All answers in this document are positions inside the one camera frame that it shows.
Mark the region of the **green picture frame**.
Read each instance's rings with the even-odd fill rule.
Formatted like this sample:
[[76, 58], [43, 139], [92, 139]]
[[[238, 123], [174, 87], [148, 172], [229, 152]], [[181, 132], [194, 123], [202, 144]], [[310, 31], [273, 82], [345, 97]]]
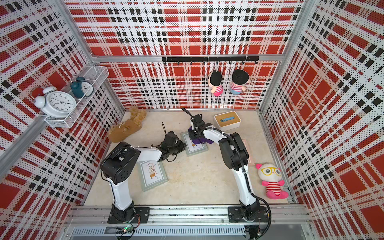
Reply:
[[168, 182], [168, 177], [162, 162], [140, 162], [139, 173], [143, 192]]
[[187, 156], [193, 156], [208, 151], [206, 144], [194, 144], [189, 138], [188, 132], [181, 133], [182, 141], [187, 145], [185, 148]]

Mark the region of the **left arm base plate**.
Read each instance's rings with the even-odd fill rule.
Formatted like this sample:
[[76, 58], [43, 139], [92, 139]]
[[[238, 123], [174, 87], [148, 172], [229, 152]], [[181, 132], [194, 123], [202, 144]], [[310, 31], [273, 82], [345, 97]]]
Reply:
[[128, 207], [122, 211], [112, 205], [108, 224], [140, 223], [146, 224], [150, 215], [150, 208]]

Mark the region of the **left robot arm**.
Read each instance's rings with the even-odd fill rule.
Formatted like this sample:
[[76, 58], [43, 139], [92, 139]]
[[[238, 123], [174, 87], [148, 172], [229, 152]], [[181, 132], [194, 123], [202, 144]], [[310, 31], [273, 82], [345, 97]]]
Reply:
[[133, 147], [126, 142], [120, 142], [101, 164], [102, 179], [110, 184], [114, 197], [108, 223], [131, 223], [134, 218], [140, 220], [141, 217], [144, 218], [142, 222], [146, 223], [148, 217], [145, 215], [150, 209], [135, 208], [129, 191], [129, 176], [137, 163], [162, 162], [169, 156], [176, 157], [186, 147], [187, 144], [173, 131], [166, 133], [164, 140], [157, 146]]

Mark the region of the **purple cloth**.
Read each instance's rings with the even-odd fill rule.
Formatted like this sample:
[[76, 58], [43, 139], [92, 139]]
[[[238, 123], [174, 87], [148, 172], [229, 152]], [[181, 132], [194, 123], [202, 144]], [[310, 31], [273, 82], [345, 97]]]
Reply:
[[192, 130], [192, 127], [189, 127], [188, 129], [188, 134], [190, 140], [193, 142], [193, 144], [198, 145], [198, 144], [213, 144], [214, 142], [212, 140], [209, 140], [205, 137], [198, 137], [194, 131]]

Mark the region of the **pink picture frame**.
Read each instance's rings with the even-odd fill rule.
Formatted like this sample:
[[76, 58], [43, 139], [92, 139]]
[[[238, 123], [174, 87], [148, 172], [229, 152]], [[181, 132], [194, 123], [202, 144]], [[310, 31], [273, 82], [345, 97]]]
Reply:
[[251, 166], [254, 166], [255, 165], [255, 161], [254, 161], [254, 159], [252, 157], [252, 154], [251, 154], [251, 148], [250, 148], [250, 146], [249, 146], [249, 144], [248, 144], [246, 139], [242, 139], [242, 141], [243, 141], [243, 144], [244, 144], [244, 146], [245, 146], [245, 148], [246, 148], [246, 150], [247, 150], [247, 152], [249, 154], [248, 164], [251, 165]]

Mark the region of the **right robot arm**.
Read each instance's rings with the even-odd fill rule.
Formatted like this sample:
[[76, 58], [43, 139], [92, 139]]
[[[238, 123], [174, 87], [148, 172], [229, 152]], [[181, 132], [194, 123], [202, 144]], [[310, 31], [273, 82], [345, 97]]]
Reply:
[[205, 138], [219, 145], [223, 161], [234, 174], [240, 195], [242, 218], [253, 221], [261, 211], [259, 198], [254, 194], [249, 178], [249, 153], [238, 133], [227, 134], [205, 123], [203, 115], [191, 116], [190, 137], [193, 140]]

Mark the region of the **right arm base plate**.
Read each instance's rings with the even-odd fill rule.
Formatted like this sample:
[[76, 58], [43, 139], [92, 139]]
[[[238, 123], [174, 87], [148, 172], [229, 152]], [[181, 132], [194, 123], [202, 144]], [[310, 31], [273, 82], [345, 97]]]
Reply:
[[266, 207], [252, 209], [244, 206], [228, 207], [230, 223], [267, 223], [269, 214]]

